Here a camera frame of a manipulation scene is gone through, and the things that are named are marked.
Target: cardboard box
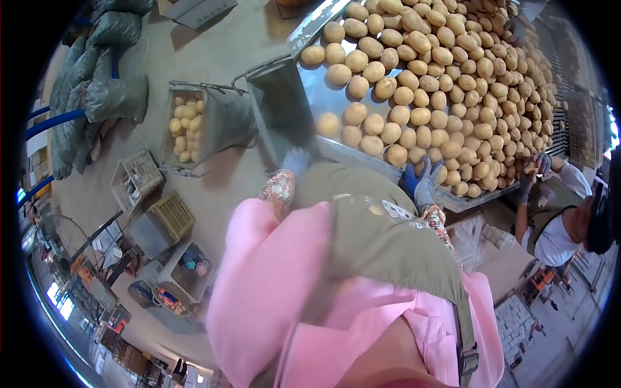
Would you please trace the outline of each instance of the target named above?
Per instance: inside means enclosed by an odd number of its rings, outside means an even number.
[[[160,15],[196,30],[198,27],[237,5],[236,0],[158,0]]]

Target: pile of potatoes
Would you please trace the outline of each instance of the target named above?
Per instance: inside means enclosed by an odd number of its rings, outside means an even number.
[[[425,154],[432,162],[444,159],[438,183],[457,196],[510,186],[522,159],[552,145],[553,108],[561,107],[560,77],[538,49],[534,27],[524,48],[505,41],[511,33],[504,24],[516,13],[505,0],[350,3],[342,24],[325,26],[329,44],[307,47],[301,61],[327,61],[326,82],[347,85],[358,99],[373,87],[377,99],[391,99],[394,107],[383,117],[352,102],[342,112],[342,130],[339,116],[328,112],[317,120],[317,133],[340,134],[349,147],[383,154],[400,168],[411,163],[417,172]],[[348,55],[341,46],[346,35],[358,39]],[[386,76],[400,61],[406,69]]]
[[[201,142],[202,93],[175,97],[175,106],[174,117],[168,124],[175,138],[173,153],[182,163],[196,161]]]

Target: blue work glove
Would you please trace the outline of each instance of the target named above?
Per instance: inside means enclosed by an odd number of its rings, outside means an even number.
[[[284,156],[281,168],[288,169],[297,177],[309,167],[311,163],[311,154],[303,148],[290,148]]]
[[[514,43],[518,47],[524,46],[524,38],[526,37],[526,28],[528,19],[523,14],[514,16],[505,23],[505,30],[511,33],[511,36],[507,38],[507,42]]]
[[[543,174],[544,178],[550,175],[550,167],[552,167],[552,157],[546,153],[536,152],[533,155],[533,161],[539,167],[538,174]]]
[[[434,204],[435,186],[438,184],[440,175],[440,167],[444,165],[443,160],[439,160],[431,167],[429,156],[423,155],[423,171],[420,175],[414,174],[414,166],[406,167],[406,188],[410,194],[410,198],[414,201],[414,206],[420,212],[425,206]]]
[[[528,194],[530,193],[530,190],[533,188],[533,185],[535,184],[536,180],[537,180],[536,173],[526,175],[524,171],[520,171],[519,201],[521,204],[525,204],[528,202]]]

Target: pink jacket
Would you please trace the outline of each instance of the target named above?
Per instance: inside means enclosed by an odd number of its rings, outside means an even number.
[[[280,352],[281,387],[334,387],[400,315],[429,373],[458,386],[453,307],[439,297],[356,277],[343,285],[323,326],[299,323],[331,232],[327,202],[292,212],[280,224],[259,199],[235,210],[207,316],[216,361],[233,386],[248,387]],[[504,358],[489,283],[481,273],[463,273],[462,280],[479,351],[470,386],[495,387]]]

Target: floral sleeve cover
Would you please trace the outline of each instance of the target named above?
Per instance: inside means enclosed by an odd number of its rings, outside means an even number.
[[[295,188],[296,182],[293,172],[288,169],[280,169],[263,186],[256,197],[269,202],[274,209],[274,215],[280,219],[289,208]]]
[[[442,243],[448,248],[453,255],[453,258],[463,271],[464,266],[461,264],[461,261],[459,261],[457,253],[455,253],[455,248],[453,247],[453,244],[451,244],[451,240],[448,238],[448,233],[446,232],[446,229],[444,229],[446,216],[444,212],[440,210],[440,207],[436,204],[427,205],[423,208],[420,218],[425,221],[431,229],[435,230],[435,234],[438,235],[440,241],[442,241]]]

